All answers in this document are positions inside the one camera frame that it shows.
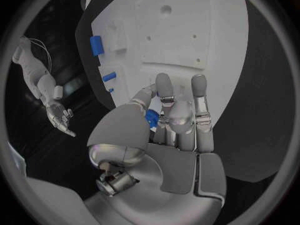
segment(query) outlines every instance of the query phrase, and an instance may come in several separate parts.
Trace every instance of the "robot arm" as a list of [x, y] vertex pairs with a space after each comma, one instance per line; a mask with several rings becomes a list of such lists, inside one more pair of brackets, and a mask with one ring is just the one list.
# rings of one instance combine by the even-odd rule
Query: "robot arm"
[[56, 86], [55, 79], [44, 64], [34, 57], [31, 51], [31, 41], [28, 38], [20, 38], [12, 61], [21, 65], [27, 87], [34, 97], [40, 99], [46, 107], [51, 124], [63, 133], [75, 137], [76, 134], [68, 129], [69, 120], [73, 117], [72, 111], [66, 110], [62, 104], [57, 102], [63, 96], [62, 87]]

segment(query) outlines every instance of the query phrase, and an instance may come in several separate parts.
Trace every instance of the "dark background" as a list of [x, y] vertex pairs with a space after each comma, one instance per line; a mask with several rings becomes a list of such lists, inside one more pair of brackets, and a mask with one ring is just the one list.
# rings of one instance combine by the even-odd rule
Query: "dark background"
[[[12, 18], [16, 9], [19, 7], [22, 1], [24, 0], [1, 0], [1, 32], [5, 30], [8, 21]], [[297, 21], [297, 18], [300, 14], [300, 0], [279, 1], [286, 10], [286, 12], [291, 16], [295, 25], [298, 28], [300, 28], [300, 24]], [[52, 3], [53, 4], [52, 6], [50, 6], [49, 10], [43, 11], [44, 17], [39, 17], [38, 20], [35, 21], [36, 24], [47, 25], [47, 31], [49, 31], [49, 34], [36, 34], [36, 29], [34, 29], [33, 27], [31, 30], [29, 29], [26, 32], [26, 35], [28, 37], [30, 37], [30, 35], [35, 35], [35, 37], [36, 35], [38, 35], [38, 37], [41, 40], [43, 40], [47, 45], [49, 45], [48, 49], [51, 54], [55, 53], [59, 55], [55, 56], [55, 59], [59, 60], [60, 63], [63, 63], [64, 66], [55, 66], [55, 64], [57, 64], [58, 61], [53, 61], [53, 76], [55, 77], [58, 83], [62, 85], [69, 81], [75, 81], [79, 83], [79, 85], [77, 86], [77, 90], [75, 90], [72, 94], [66, 97], [62, 102], [66, 107], [73, 109], [74, 112], [77, 114], [74, 118], [75, 120], [71, 123], [71, 129], [73, 129], [74, 131], [80, 130], [80, 137], [78, 139], [85, 143], [93, 127], [97, 124], [101, 117], [108, 112], [108, 110], [95, 99], [95, 96], [91, 91], [90, 85], [87, 83], [87, 79], [85, 77], [81, 61], [79, 60], [78, 51], [76, 48], [75, 38], [73, 34], [75, 32], [76, 24], [82, 15], [80, 0], [54, 0], [52, 1]], [[61, 9], [63, 11], [60, 10], [59, 12], [55, 12], [55, 9], [58, 6], [61, 6]], [[53, 20], [53, 17], [51, 16], [62, 16], [55, 17], [54, 20], [63, 21], [63, 23], [49, 23], [49, 21]], [[42, 56], [41, 51], [39, 51], [38, 49], [35, 51], [35, 53], [37, 56]], [[15, 76], [19, 76], [21, 78], [22, 74], [20, 73], [21, 70], [19, 67], [12, 67], [10, 72]], [[14, 86], [13, 84], [14, 82], [14, 80], [8, 80], [8, 86], [11, 87], [9, 92], [19, 98], [18, 103], [16, 103], [15, 106], [20, 106], [21, 104], [30, 102], [30, 98], [32, 96], [30, 93], [28, 93], [28, 90], [26, 90], [26, 86], [23, 84], [24, 81], [22, 79], [19, 80], [19, 85], [23, 84], [22, 87], [24, 87], [24, 90], [17, 89], [17, 86]], [[29, 100], [22, 100], [23, 98], [19, 94], [24, 93], [27, 93], [27, 98]], [[82, 103], [74, 103], [74, 101], [78, 101], [79, 98], [82, 101]], [[41, 108], [39, 103], [37, 103], [36, 106], [31, 106], [31, 110], [25, 109], [23, 111], [16, 111], [13, 106], [10, 106], [9, 109], [9, 113], [13, 114], [12, 118], [14, 117], [15, 119], [7, 121], [11, 124], [13, 124], [14, 121], [20, 119], [21, 116], [26, 117], [31, 113], [40, 113], [41, 117], [43, 117], [42, 114], [44, 113], [43, 108]], [[29, 131], [31, 130], [32, 133], [36, 131], [34, 125], [30, 124], [29, 122], [27, 126], [29, 127]], [[38, 147], [33, 146], [33, 144], [36, 143], [35, 141], [31, 140], [31, 137], [29, 136], [30, 133], [28, 133], [28, 136], [24, 137], [15, 137], [13, 133], [9, 135], [11, 138], [15, 139], [12, 142], [14, 145], [17, 146], [17, 148], [18, 144], [20, 144], [21, 146], [21, 142], [26, 143], [24, 147], [22, 146], [20, 153], [26, 158], [29, 158], [26, 159], [26, 161], [28, 167], [31, 167], [30, 172], [34, 174], [34, 167], [38, 168], [39, 163], [44, 163], [45, 160], [47, 161], [47, 159], [49, 160], [49, 163], [51, 162], [50, 157], [42, 156], [44, 154], [43, 151], [47, 150], [48, 154], [52, 153], [53, 156], [57, 155], [58, 160], [61, 159], [65, 161], [63, 165], [69, 166], [69, 169], [64, 170], [68, 170], [68, 173], [65, 173], [62, 170], [56, 168], [54, 174], [54, 170], [51, 170], [49, 168], [49, 170], [45, 170], [44, 174], [41, 175], [39, 178], [47, 181], [50, 177], [55, 177], [58, 181], [62, 177], [69, 177], [70, 179], [65, 179], [67, 181], [66, 184], [60, 185], [64, 185], [79, 192], [82, 191], [81, 196], [83, 199], [92, 195], [96, 191], [95, 187], [92, 187], [88, 193], [86, 192], [87, 189], [85, 185], [83, 183], [78, 182], [80, 180], [85, 180], [90, 181], [92, 183], [95, 180], [95, 177], [98, 175], [98, 171], [94, 171], [93, 176], [84, 176], [84, 172], [79, 172], [81, 171], [82, 167], [90, 165], [88, 161], [88, 156], [85, 154], [86, 149], [82, 149], [82, 147], [80, 148], [72, 146], [71, 138], [68, 136], [61, 136], [59, 131], [56, 131], [50, 126], [50, 123], [47, 123], [45, 125], [45, 123], [41, 120], [40, 123], [37, 122], [35, 126], [42, 126], [42, 129], [39, 130], [39, 132], [41, 131], [41, 133], [39, 134], [38, 141], [41, 142], [39, 143]], [[23, 128], [15, 127], [15, 129], [12, 131], [18, 133], [18, 130], [21, 129]], [[44, 138], [45, 135], [49, 133], [51, 133], [52, 136], [47, 136], [46, 138]], [[55, 141], [54, 143], [52, 143], [52, 146], [47, 146], [47, 144], [51, 144], [52, 140]], [[61, 153], [56, 154], [55, 151], [57, 149], [59, 149]], [[74, 154], [82, 154], [80, 156], [81, 159], [77, 159], [76, 161], [74, 161], [72, 157], [72, 155]], [[267, 184], [269, 184], [269, 182], [264, 181], [260, 184], [259, 187], [253, 186], [253, 190], [263, 192], [266, 189]], [[300, 197], [300, 194], [298, 192], [299, 185], [300, 176], [297, 177], [296, 181], [294, 182], [294, 185], [292, 186], [282, 203], [279, 205], [279, 207], [263, 223], [264, 225], [271, 225], [277, 223], [290, 224], [292, 222], [295, 223], [299, 220], [298, 213], [296, 210], [296, 204]], [[244, 184], [243, 186], [245, 187], [245, 190], [249, 188], [251, 189], [250, 184]], [[25, 224], [35, 224], [35, 222], [30, 218], [30, 216], [28, 216], [24, 209], [19, 205], [18, 201], [10, 192], [3, 178], [1, 178], [0, 180], [0, 188], [2, 192], [2, 204], [4, 205], [2, 206], [1, 210], [2, 217], [4, 217], [4, 219], [1, 219], [2, 221], [4, 221], [3, 224], [14, 225], [18, 224], [19, 222]], [[257, 197], [253, 196], [253, 194], [248, 195], [248, 201], [255, 199], [257, 199]], [[239, 209], [239, 207], [245, 209], [243, 205], [236, 204], [237, 210]]]

